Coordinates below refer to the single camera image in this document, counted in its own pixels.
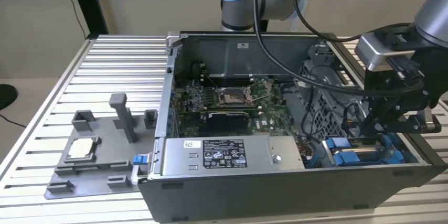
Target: warning label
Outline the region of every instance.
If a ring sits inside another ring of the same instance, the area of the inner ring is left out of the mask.
[[[204,140],[203,145],[207,169],[247,167],[243,139]]]

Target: aluminum table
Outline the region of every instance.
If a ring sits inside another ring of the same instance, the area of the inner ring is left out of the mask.
[[[357,41],[345,43],[353,54]],[[76,110],[115,116],[113,92],[128,94],[133,114],[159,108],[165,38],[104,35],[87,40],[0,165],[0,223],[156,223],[140,193],[47,200],[43,196],[71,135]],[[433,109],[440,133],[424,138],[448,162],[448,106]],[[400,191],[369,210],[204,221],[201,223],[448,223],[448,172]]]

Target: small white sticker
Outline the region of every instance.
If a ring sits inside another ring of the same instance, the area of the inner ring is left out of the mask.
[[[244,42],[244,43],[237,43],[237,44],[236,44],[236,48],[237,48],[237,49],[249,48],[249,43],[247,43],[247,42]]]
[[[184,148],[200,148],[201,141],[199,140],[185,140],[184,141]]]

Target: motherboard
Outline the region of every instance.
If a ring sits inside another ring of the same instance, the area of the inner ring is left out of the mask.
[[[179,137],[271,135],[299,131],[275,78],[211,78],[176,85]]]

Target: barcode sticker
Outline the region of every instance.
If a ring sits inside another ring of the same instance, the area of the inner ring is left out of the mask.
[[[185,140],[184,141],[184,148],[200,148],[201,141],[199,140]]]

